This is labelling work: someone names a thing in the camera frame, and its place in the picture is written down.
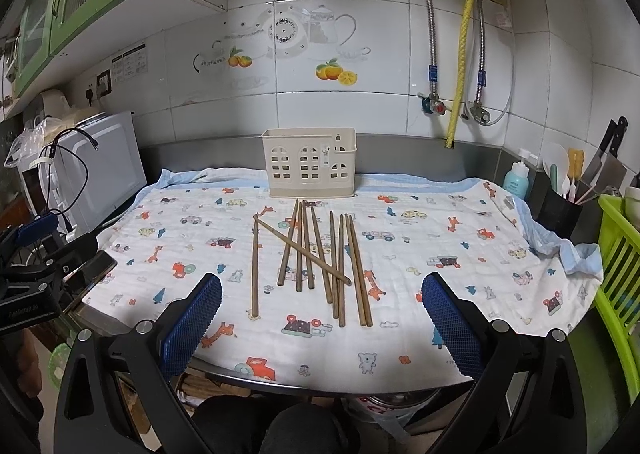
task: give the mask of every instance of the yellow gas pipe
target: yellow gas pipe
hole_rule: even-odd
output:
[[[474,7],[474,0],[465,0],[465,9],[462,13],[462,23],[460,24],[460,38],[458,39],[458,82],[456,83],[456,96],[453,100],[449,127],[447,127],[447,141],[445,147],[453,147],[453,137],[456,134],[458,124],[458,113],[460,112],[460,102],[464,95],[465,88],[465,58],[466,58],[466,32],[469,27],[469,19]]]

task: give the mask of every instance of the metal screw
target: metal screw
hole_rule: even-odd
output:
[[[566,339],[566,335],[564,334],[564,331],[557,328],[551,331],[551,336],[554,338],[556,342],[564,342],[564,340]]]
[[[90,329],[83,329],[81,332],[78,333],[78,340],[81,342],[88,340],[90,337],[91,337]]]
[[[154,328],[154,323],[151,320],[143,320],[136,325],[136,331],[141,335],[149,333]]]
[[[494,320],[491,322],[491,327],[495,329],[498,333],[506,333],[509,331],[509,325],[504,320]]]

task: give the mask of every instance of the black knife handle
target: black knife handle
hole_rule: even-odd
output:
[[[620,144],[622,143],[622,138],[625,135],[626,128],[628,127],[628,122],[624,116],[620,116],[618,120],[618,125],[616,126],[616,130],[613,133],[613,139],[611,141],[611,147],[609,147],[609,154],[614,158],[618,157],[618,149],[620,148]]]
[[[602,137],[602,141],[600,142],[599,149],[602,152],[606,152],[607,149],[609,148],[609,144],[611,143],[611,139],[613,138],[613,133],[615,132],[617,126],[618,124],[616,122],[614,122],[613,120],[609,120],[609,127],[607,127],[607,130],[604,133],[604,136]]]

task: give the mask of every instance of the blue liquid soap bottle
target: blue liquid soap bottle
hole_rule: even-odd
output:
[[[524,161],[535,160],[537,162],[538,157],[524,148],[518,151],[518,156],[520,156],[522,160],[513,164],[511,170],[504,177],[502,188],[514,196],[524,199],[529,189],[529,167],[527,167]]]

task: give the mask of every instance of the person's hand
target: person's hand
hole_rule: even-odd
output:
[[[18,387],[28,397],[35,398],[42,390],[42,373],[38,367],[33,335],[28,329],[22,330],[22,347],[15,359],[20,371]]]

